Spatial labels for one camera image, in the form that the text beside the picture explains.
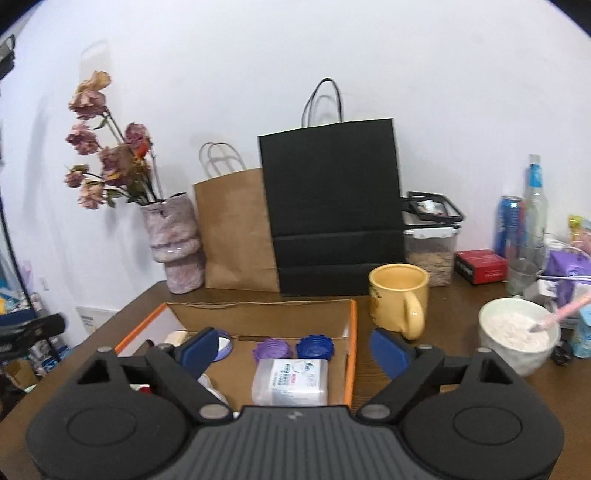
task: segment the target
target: blue bottle cap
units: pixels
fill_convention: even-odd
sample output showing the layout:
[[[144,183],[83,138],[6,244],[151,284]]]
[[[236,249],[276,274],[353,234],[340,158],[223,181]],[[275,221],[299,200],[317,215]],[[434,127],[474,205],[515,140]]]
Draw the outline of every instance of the blue bottle cap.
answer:
[[[298,358],[330,360],[335,352],[333,341],[324,335],[308,335],[295,346]]]

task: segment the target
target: jar lid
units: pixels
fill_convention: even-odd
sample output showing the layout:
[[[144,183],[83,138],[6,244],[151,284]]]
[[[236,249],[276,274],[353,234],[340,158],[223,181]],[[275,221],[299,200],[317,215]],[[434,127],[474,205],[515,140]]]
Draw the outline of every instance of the jar lid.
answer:
[[[217,355],[213,361],[219,362],[220,360],[223,360],[228,355],[230,355],[230,353],[232,352],[233,346],[232,346],[232,337],[230,337],[230,334],[227,331],[222,330],[222,329],[216,329],[216,332],[217,332],[217,338],[218,338]]]
[[[259,343],[252,354],[257,363],[264,358],[291,358],[291,347],[285,340],[269,338]]]
[[[330,360],[335,352],[332,339],[325,335],[308,335],[295,346],[298,358]]]

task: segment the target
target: wall outlet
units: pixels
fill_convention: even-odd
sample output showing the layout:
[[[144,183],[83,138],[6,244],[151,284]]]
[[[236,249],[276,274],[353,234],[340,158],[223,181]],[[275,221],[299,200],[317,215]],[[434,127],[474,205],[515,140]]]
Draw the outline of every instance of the wall outlet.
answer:
[[[89,335],[117,313],[114,310],[94,309],[91,307],[76,307],[76,310]]]

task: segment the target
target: soda can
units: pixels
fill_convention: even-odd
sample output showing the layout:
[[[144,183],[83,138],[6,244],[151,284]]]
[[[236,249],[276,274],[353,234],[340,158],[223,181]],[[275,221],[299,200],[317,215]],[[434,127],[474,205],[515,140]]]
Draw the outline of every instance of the soda can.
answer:
[[[495,253],[504,258],[515,258],[519,254],[523,232],[523,199],[503,195],[499,203]]]

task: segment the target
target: ceramic vase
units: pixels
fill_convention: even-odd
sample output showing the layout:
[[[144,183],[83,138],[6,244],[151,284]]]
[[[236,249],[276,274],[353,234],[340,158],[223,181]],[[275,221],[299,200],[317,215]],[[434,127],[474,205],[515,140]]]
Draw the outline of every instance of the ceramic vase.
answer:
[[[141,206],[156,262],[164,264],[166,283],[172,293],[187,293],[203,285],[204,261],[201,239],[186,193],[163,202]]]

